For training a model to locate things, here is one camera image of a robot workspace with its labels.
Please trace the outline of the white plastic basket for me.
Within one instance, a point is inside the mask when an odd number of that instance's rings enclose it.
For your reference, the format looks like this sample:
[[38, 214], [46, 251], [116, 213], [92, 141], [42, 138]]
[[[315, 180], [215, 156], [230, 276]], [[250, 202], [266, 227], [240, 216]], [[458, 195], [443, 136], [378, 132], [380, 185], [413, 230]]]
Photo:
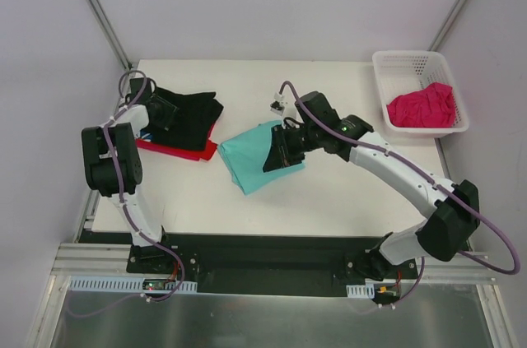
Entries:
[[460, 92], [442, 54], [378, 51], [372, 63], [387, 132], [441, 138], [469, 128]]

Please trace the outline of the red t shirt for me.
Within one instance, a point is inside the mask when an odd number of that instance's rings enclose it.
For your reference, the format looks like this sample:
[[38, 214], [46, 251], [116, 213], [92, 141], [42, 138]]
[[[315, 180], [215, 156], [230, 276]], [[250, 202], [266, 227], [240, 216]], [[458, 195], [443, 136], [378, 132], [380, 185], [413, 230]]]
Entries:
[[205, 137], [206, 142], [202, 150], [190, 150], [189, 145], [183, 148], [177, 147], [176, 142], [180, 141], [176, 132], [173, 130], [163, 131], [156, 130], [148, 132], [143, 129], [139, 138], [136, 139], [136, 145], [139, 149], [153, 151], [163, 155], [170, 155], [191, 161], [209, 161], [217, 151], [217, 144], [210, 139], [214, 129], [212, 125]]

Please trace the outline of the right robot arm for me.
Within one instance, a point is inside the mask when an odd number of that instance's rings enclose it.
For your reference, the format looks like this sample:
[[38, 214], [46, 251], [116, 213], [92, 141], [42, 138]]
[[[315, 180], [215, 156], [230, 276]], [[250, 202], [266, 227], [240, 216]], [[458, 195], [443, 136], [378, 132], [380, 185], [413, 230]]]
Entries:
[[425, 221], [398, 233], [388, 233], [372, 249], [352, 262], [365, 278], [382, 281], [407, 260], [431, 256], [450, 261], [479, 221], [478, 189], [468, 180], [459, 184], [418, 173], [392, 155], [389, 143], [357, 117], [340, 118], [324, 94], [313, 91], [295, 103], [301, 121], [286, 117], [271, 128], [271, 146], [263, 171], [270, 173], [300, 164], [318, 149], [369, 171], [414, 205]]

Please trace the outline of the black t shirt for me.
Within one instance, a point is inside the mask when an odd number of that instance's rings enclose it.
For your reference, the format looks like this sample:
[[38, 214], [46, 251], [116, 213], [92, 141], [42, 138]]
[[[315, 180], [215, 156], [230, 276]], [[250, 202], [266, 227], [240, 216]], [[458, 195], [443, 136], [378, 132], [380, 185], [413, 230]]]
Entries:
[[151, 124], [142, 130], [151, 142], [187, 151], [204, 151], [212, 127], [224, 109], [216, 92], [177, 94], [157, 88], [156, 93], [178, 108], [175, 121], [166, 131]]

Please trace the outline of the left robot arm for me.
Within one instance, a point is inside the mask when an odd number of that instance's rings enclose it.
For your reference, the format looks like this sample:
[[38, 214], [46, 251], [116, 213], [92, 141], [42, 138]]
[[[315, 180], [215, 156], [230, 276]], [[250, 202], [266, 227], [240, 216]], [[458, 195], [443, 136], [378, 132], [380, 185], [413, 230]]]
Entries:
[[90, 189], [110, 199], [124, 219], [133, 241], [133, 256], [157, 273], [169, 271], [177, 258], [166, 232], [153, 216], [142, 194], [142, 162], [136, 140], [151, 125], [167, 131], [179, 108], [160, 97], [156, 83], [137, 69], [119, 78], [130, 80], [130, 92], [106, 123], [81, 132], [86, 182]]

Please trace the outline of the teal t shirt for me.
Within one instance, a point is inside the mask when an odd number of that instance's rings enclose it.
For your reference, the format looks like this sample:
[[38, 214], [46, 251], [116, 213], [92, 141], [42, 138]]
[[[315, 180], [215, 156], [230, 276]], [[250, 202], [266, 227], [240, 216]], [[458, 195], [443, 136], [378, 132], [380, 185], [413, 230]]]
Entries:
[[232, 182], [244, 195], [250, 195], [265, 185], [294, 174], [305, 168], [299, 165], [263, 172], [264, 162], [271, 147], [271, 128], [279, 125], [278, 120], [261, 123], [229, 140], [222, 142], [217, 151], [231, 174]]

